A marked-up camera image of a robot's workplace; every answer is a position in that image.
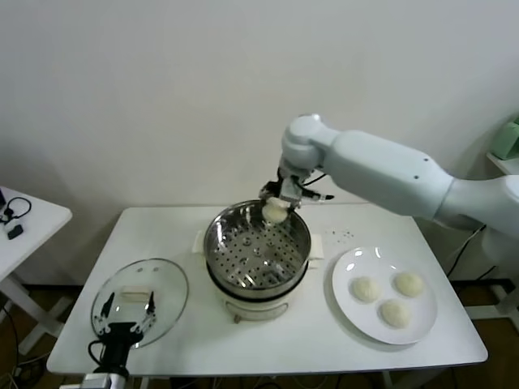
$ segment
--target white plate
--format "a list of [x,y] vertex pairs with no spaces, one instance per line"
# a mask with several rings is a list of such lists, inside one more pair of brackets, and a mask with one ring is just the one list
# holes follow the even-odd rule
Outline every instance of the white plate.
[[[420,296],[406,297],[395,289],[393,281],[401,271],[415,272],[423,278],[425,289]],[[382,294],[377,301],[368,304],[351,294],[352,281],[362,276],[371,277],[381,287]],[[343,254],[333,269],[332,289],[346,317],[359,330],[385,343],[418,342],[427,335],[436,320],[436,299],[427,278],[406,261],[380,247],[359,247]],[[392,298],[401,300],[409,307],[411,322],[407,328],[396,329],[381,318],[380,306]]]

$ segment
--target white wall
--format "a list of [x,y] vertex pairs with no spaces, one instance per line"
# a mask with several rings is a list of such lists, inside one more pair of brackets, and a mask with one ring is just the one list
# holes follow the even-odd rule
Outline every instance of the white wall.
[[0,2],[0,180],[74,212],[20,275],[84,282],[130,205],[255,197],[299,113],[467,174],[517,110],[518,13],[512,0]]

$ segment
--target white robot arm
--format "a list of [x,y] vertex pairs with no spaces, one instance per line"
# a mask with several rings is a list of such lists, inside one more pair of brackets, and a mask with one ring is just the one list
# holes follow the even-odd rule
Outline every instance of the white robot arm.
[[274,196],[293,207],[305,195],[304,180],[319,170],[343,190],[399,215],[459,229],[486,224],[492,241],[517,244],[519,176],[459,180],[423,152],[360,130],[331,129],[318,115],[294,119],[282,151]]

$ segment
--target metal rim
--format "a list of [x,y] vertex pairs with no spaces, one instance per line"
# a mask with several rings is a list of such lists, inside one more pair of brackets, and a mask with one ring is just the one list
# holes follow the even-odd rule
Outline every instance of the metal rim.
[[94,327],[94,324],[93,324],[93,321],[92,321],[92,317],[94,315],[94,306],[96,306],[96,303],[97,303],[97,299],[99,298],[99,295],[101,294],[101,291],[103,290],[103,288],[120,272],[120,271],[123,271],[124,269],[127,269],[129,268],[130,266],[134,266],[135,264],[137,263],[142,263],[142,262],[147,262],[149,260],[159,260],[159,261],[164,261],[164,262],[167,262],[173,266],[175,266],[178,270],[180,270],[180,272],[182,273],[182,275],[184,276],[184,280],[186,281],[186,299],[184,300],[184,303],[182,305],[182,308],[180,309],[180,311],[178,312],[178,315],[177,317],[174,319],[173,323],[171,324],[170,327],[168,327],[167,329],[165,329],[157,338],[155,338],[154,340],[146,343],[146,344],[141,344],[139,346],[139,348],[142,348],[142,347],[146,347],[147,345],[159,340],[161,337],[163,337],[165,334],[167,334],[171,329],[173,329],[176,325],[177,325],[177,322],[178,320],[181,318],[182,314],[184,313],[184,310],[186,309],[186,305],[187,305],[187,299],[189,298],[189,293],[190,293],[190,289],[189,289],[189,280],[187,279],[187,274],[186,272],[184,271],[184,269],[182,269],[182,267],[180,265],[178,265],[177,263],[173,262],[173,261],[170,261],[168,259],[164,259],[164,258],[148,258],[148,259],[140,259],[138,261],[135,261],[135,262],[132,262],[132,263],[129,263],[127,264],[126,266],[124,267],[121,267],[119,268],[114,274],[112,274],[104,283],[103,285],[99,288],[99,290],[97,291],[96,293],[96,297],[94,298],[94,301],[92,302],[92,306],[90,307],[90,326],[92,327],[92,330],[94,332],[94,334],[96,334],[96,336],[99,336],[96,332],[96,328]]
[[282,298],[282,297],[286,296],[287,294],[292,292],[299,284],[301,284],[302,278],[305,276],[305,274],[307,273],[307,270],[308,270],[308,262],[307,262],[304,266],[304,272],[301,275],[301,277],[298,278],[298,281],[294,285],[292,285],[290,289],[287,289],[286,291],[284,291],[280,294],[276,294],[271,297],[251,298],[251,297],[239,296],[235,293],[232,293],[228,289],[224,289],[221,286],[221,284],[218,282],[218,280],[215,278],[215,276],[213,275],[210,266],[207,263],[205,264],[205,266],[208,269],[209,277],[211,277],[212,282],[216,285],[217,288],[219,288],[226,295],[228,295],[232,298],[235,298],[237,300],[240,300],[240,301],[245,301],[245,302],[269,302],[269,301],[277,300],[278,298]]
[[[291,291],[306,274],[310,254],[311,235],[302,217],[294,212],[290,214],[292,221],[288,224],[273,224],[272,229],[265,229],[264,219],[258,214],[261,203],[261,200],[256,199],[227,207],[211,221],[204,235],[204,255],[213,282],[230,296],[244,301],[270,301]],[[215,237],[216,229],[221,229],[218,238]],[[250,242],[245,242],[246,239],[252,241],[252,246],[249,246]],[[265,257],[255,250],[261,250],[263,254],[266,250],[272,250],[271,256]],[[273,255],[278,255],[276,259],[272,257],[272,252],[275,253]],[[266,274],[273,271],[264,269],[279,268],[280,265],[281,269],[286,270],[281,271],[283,275],[279,273],[281,278],[272,280],[268,276],[270,280],[267,282]]]

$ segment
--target table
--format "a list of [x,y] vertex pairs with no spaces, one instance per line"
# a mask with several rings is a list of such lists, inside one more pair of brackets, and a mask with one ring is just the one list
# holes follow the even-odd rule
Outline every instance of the table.
[[[31,315],[38,325],[19,344],[19,352],[27,354],[32,346],[45,334],[59,336],[63,324],[57,321],[58,317],[72,301],[62,298],[52,310],[47,313],[34,302],[11,273],[38,247],[47,242],[72,217],[71,211],[65,207],[40,200],[35,197],[19,193],[5,187],[0,187],[9,201],[14,197],[24,197],[32,203],[32,210],[20,219],[24,233],[13,240],[8,240],[4,232],[0,233],[0,292],[10,301]],[[27,209],[27,204],[16,201],[11,208],[18,214]]]
[[519,158],[511,160],[500,160],[497,156],[487,153],[487,158],[499,168],[504,174],[519,174]]
[[[519,158],[511,160],[500,160],[487,153],[487,158],[497,166],[505,175],[519,175]],[[507,318],[512,325],[519,331],[519,288],[515,288],[511,293],[506,293],[501,285],[491,285],[491,291],[495,294],[499,302],[491,306],[467,306],[467,314],[473,320],[484,320],[489,318]]]
[[[322,237],[325,259],[309,271],[281,317],[235,324],[214,292],[197,232],[222,207],[129,208],[120,216],[54,346],[47,367],[58,374],[95,369],[87,345],[95,339],[90,309],[97,290],[120,267],[139,259],[180,264],[190,283],[177,326],[159,341],[130,352],[135,376],[279,375],[394,370],[485,361],[487,350],[413,219],[371,204],[306,206],[300,215]],[[413,262],[438,300],[438,318],[423,341],[408,346],[368,338],[333,303],[330,270],[356,246],[387,246]]]

